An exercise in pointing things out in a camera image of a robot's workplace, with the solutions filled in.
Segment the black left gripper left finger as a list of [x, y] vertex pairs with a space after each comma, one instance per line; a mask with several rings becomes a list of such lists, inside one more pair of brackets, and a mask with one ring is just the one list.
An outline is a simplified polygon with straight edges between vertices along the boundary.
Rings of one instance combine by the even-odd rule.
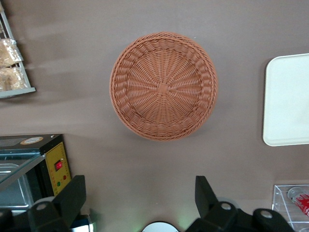
[[86, 201], [85, 176], [75, 176], [52, 201], [33, 205], [13, 216], [11, 210], [0, 210], [2, 232], [69, 232]]

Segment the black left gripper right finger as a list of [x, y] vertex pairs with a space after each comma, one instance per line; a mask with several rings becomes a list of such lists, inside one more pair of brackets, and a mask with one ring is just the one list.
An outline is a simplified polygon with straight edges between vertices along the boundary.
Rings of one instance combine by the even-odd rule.
[[200, 217], [188, 232], [292, 232], [284, 217], [270, 209], [255, 209], [252, 215], [232, 203], [220, 201], [204, 176], [196, 176], [195, 203]]

